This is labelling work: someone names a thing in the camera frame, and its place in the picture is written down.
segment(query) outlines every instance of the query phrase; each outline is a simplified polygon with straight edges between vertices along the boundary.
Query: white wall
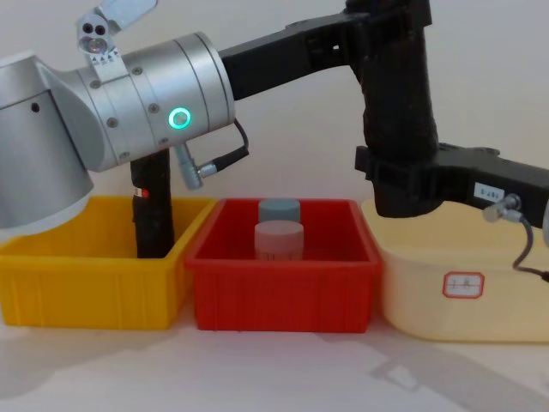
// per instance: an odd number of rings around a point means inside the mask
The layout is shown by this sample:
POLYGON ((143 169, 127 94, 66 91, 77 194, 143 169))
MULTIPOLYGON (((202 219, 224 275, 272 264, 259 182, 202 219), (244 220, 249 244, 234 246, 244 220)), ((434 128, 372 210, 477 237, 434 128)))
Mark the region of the white wall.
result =
MULTIPOLYGON (((77 18, 99 0, 2 0, 0 56, 35 50, 50 66, 83 65, 77 18)), ((120 36, 124 52, 201 30, 219 49, 332 14, 344 0, 160 0, 144 21, 120 36)), ((432 96, 441 141, 493 146, 516 161, 546 164, 549 142, 547 0, 431 0, 427 29, 432 96)), ((194 195, 216 197, 370 196, 353 170, 363 142, 364 102, 346 68, 320 73, 238 103, 252 156, 194 195)), ((239 144, 225 129, 191 147, 198 161, 239 144)), ((129 167, 94 176, 97 193, 132 192, 129 167)), ((186 195, 177 169, 174 192, 186 195)))

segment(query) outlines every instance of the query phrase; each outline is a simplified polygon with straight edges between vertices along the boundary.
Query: beige bin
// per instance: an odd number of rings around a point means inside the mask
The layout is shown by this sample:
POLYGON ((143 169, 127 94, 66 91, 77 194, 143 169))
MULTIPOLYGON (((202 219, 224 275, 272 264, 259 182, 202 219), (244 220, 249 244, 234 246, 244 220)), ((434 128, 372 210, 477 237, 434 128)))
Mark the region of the beige bin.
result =
MULTIPOLYGON (((480 210, 445 203, 413 219, 365 218, 382 250, 383 311, 399 330, 437 341, 549 342, 549 283, 516 272, 520 224, 487 223, 480 210)), ((540 231, 526 265, 549 269, 540 231)))

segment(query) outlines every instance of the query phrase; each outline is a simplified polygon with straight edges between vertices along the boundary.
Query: red bin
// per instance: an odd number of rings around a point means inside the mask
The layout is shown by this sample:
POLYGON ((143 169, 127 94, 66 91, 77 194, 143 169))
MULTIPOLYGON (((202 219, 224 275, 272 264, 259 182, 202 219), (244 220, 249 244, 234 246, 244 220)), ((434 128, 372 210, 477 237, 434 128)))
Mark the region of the red bin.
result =
POLYGON ((201 330, 363 333, 382 261, 355 202, 302 200, 304 259, 256 260, 260 200, 220 202, 186 258, 201 330))

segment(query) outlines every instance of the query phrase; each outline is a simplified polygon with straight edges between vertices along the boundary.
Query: red-bordered label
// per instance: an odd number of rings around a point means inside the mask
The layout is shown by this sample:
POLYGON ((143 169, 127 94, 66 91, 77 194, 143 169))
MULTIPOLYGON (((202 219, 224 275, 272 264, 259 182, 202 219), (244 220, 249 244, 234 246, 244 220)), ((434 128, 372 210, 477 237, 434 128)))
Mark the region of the red-bordered label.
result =
POLYGON ((448 299, 478 299, 484 286, 485 277, 479 272, 450 272, 444 276, 443 295, 448 299))

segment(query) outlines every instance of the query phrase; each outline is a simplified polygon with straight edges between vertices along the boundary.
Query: white table surface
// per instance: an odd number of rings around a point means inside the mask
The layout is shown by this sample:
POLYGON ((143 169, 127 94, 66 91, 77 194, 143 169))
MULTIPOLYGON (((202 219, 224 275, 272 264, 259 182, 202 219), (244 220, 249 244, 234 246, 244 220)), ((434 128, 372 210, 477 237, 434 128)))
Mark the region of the white table surface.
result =
POLYGON ((0 327, 9 412, 547 412, 549 345, 365 335, 0 327))

